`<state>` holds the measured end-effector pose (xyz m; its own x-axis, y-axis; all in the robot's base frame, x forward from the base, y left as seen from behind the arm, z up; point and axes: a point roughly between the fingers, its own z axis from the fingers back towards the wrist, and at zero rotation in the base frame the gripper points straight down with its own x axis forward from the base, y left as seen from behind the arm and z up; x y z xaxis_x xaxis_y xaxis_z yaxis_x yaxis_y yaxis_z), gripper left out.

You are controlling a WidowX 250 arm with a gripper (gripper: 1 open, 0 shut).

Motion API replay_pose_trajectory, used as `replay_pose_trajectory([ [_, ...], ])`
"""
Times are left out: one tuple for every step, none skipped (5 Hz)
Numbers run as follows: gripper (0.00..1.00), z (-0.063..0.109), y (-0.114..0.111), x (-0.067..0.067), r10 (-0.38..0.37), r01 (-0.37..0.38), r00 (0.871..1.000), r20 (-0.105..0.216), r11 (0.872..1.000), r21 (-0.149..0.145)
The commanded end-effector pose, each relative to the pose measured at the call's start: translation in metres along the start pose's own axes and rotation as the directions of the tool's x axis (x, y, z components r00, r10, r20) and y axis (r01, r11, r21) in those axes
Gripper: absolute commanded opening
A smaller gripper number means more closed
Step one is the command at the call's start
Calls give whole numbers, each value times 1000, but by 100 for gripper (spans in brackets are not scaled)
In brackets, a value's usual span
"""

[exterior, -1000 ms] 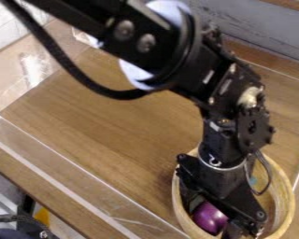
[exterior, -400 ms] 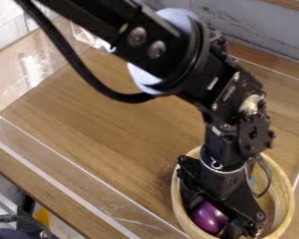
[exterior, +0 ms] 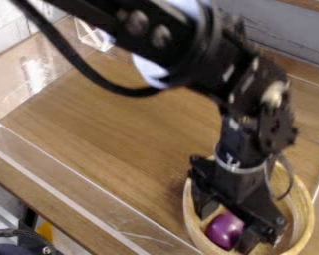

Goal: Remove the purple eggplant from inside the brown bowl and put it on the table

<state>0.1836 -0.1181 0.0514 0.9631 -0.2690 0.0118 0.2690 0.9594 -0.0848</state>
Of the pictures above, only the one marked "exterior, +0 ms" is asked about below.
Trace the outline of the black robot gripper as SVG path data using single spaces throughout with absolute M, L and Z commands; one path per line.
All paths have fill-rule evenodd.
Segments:
M 189 159 L 188 172 L 193 210 L 204 220 L 221 205 L 243 222 L 243 233 L 235 244 L 241 255 L 260 243 L 273 245 L 287 227 L 287 220 L 273 201 L 269 186 L 271 173 L 281 154 L 268 156 L 256 165 L 243 165 L 232 157 L 217 152 L 213 159 L 195 155 Z

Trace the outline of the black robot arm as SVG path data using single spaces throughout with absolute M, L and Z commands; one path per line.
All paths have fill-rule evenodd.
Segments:
M 215 0 L 46 0 L 101 29 L 117 47 L 157 64 L 164 72 L 144 86 L 110 82 L 88 65 L 29 0 L 10 0 L 68 62 L 105 90 L 148 97 L 174 86 L 212 98 L 221 113 L 221 133 L 212 158 L 191 159 L 188 177 L 196 214 L 221 204 L 241 220 L 233 248 L 247 255 L 280 239 L 287 219 L 268 186 L 283 150 L 298 136 L 284 69 L 245 39 L 244 22 Z

